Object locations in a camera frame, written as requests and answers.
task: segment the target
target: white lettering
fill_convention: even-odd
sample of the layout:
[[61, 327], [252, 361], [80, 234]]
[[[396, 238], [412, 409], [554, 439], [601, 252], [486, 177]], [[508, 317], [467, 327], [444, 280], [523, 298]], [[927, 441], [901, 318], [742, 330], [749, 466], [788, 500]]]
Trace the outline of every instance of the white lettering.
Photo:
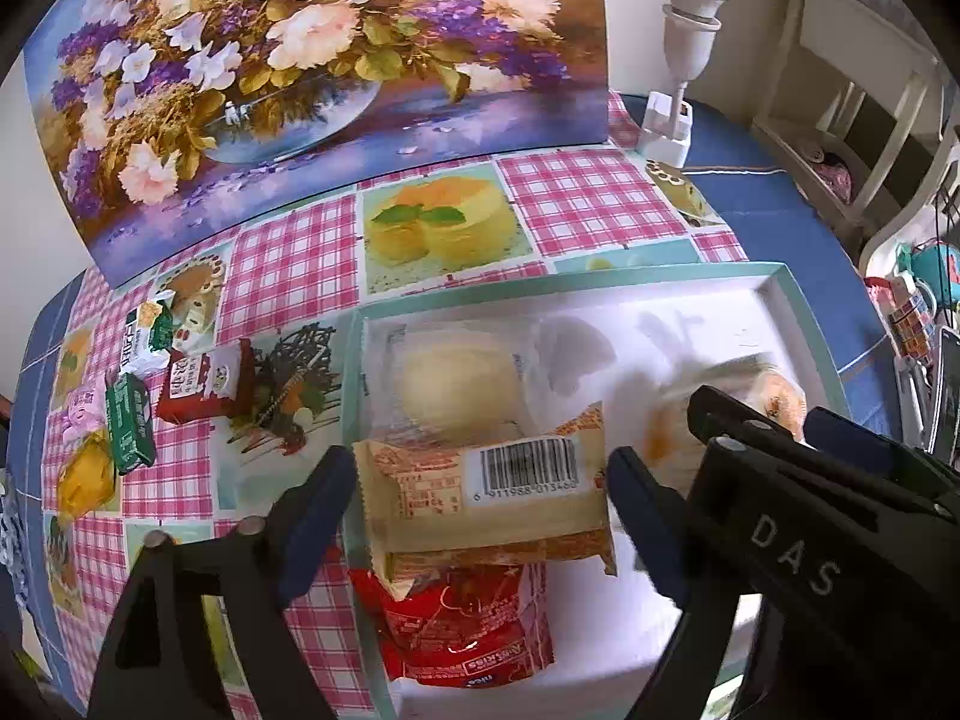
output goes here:
[[800, 562], [803, 560], [803, 538], [797, 541], [790, 549], [780, 555], [776, 562], [788, 562], [796, 575], [800, 571]]
[[750, 536], [750, 541], [755, 543], [761, 549], [768, 547], [774, 542], [776, 536], [776, 522], [766, 514], [760, 514], [757, 520], [757, 526], [754, 528], [754, 534]]
[[834, 575], [839, 575], [840, 566], [837, 565], [833, 560], [828, 560], [823, 565], [820, 566], [820, 581], [822, 584], [810, 583], [810, 589], [813, 590], [817, 595], [829, 595], [830, 591], [833, 589], [833, 578], [829, 576], [827, 572], [832, 572]]

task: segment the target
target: white lamp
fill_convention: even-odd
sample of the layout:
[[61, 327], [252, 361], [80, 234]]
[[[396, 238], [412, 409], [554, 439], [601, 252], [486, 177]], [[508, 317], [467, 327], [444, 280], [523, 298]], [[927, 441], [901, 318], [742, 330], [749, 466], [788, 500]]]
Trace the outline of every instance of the white lamp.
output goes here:
[[675, 83], [673, 98], [651, 92], [637, 151], [683, 167], [690, 149], [693, 109], [683, 104], [686, 86], [704, 71], [720, 30], [717, 10], [727, 0], [670, 0], [664, 5], [664, 54]]

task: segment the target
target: red package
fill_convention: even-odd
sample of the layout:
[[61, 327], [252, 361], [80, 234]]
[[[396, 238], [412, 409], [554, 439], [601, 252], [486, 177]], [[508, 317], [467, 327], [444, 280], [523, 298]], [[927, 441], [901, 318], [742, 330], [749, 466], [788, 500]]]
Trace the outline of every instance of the red package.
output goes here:
[[250, 340], [218, 346], [170, 361], [157, 416], [178, 425], [204, 416], [233, 416], [253, 408], [253, 351]]
[[545, 563], [450, 569], [402, 601], [392, 599], [373, 571], [352, 569], [349, 575], [376, 618], [390, 680], [496, 688], [553, 662]]

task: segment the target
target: barcode label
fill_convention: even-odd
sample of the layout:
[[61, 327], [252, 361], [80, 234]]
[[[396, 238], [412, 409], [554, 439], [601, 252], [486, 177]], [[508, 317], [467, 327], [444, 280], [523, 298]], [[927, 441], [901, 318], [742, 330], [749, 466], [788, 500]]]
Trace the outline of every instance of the barcode label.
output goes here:
[[467, 452], [464, 502], [470, 506], [553, 497], [586, 488], [579, 442], [562, 436], [520, 440]]

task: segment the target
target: flower painting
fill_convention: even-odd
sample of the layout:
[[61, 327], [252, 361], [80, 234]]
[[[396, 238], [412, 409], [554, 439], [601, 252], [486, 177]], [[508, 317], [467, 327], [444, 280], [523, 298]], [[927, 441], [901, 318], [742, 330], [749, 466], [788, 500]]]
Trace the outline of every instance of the flower painting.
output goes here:
[[407, 167], [606, 139], [603, 0], [58, 0], [44, 155], [113, 286]]

